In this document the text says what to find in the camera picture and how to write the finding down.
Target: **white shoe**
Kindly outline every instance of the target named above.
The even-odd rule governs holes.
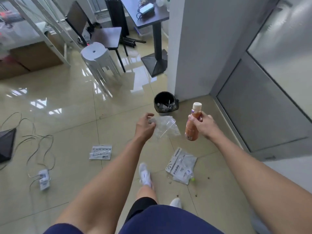
[[[138,173],[140,174],[140,182],[142,185],[148,185],[150,188],[152,188],[152,181],[150,177],[150,173],[147,170],[147,165],[146,163],[141,163],[140,166],[138,167]]]
[[[173,201],[171,201],[170,206],[176,207],[176,208],[182,208],[180,198],[175,198]]]

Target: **black metal table base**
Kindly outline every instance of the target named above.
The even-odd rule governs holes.
[[[163,49],[161,53],[162,59],[160,60],[156,60],[155,53],[152,53],[150,55],[141,58],[151,77],[157,76],[167,69],[168,64],[167,51]]]

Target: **gray door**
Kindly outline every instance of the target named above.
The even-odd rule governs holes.
[[[252,154],[312,152],[311,75],[312,0],[280,0],[217,96]]]

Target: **white bottle cap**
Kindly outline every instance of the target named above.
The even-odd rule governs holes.
[[[199,111],[201,111],[201,106],[202,106],[201,103],[198,103],[198,102],[193,103],[193,110],[199,112]]]

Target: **hand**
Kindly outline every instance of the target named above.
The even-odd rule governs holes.
[[[149,124],[148,119],[154,116],[153,113],[145,113],[137,122],[135,128],[135,138],[142,142],[146,142],[154,133],[156,124],[153,122]]]
[[[211,115],[207,115],[203,111],[200,120],[197,120],[192,115],[189,115],[189,119],[193,121],[197,130],[212,142],[223,135],[223,132],[219,129],[218,125],[213,120],[213,117]]]

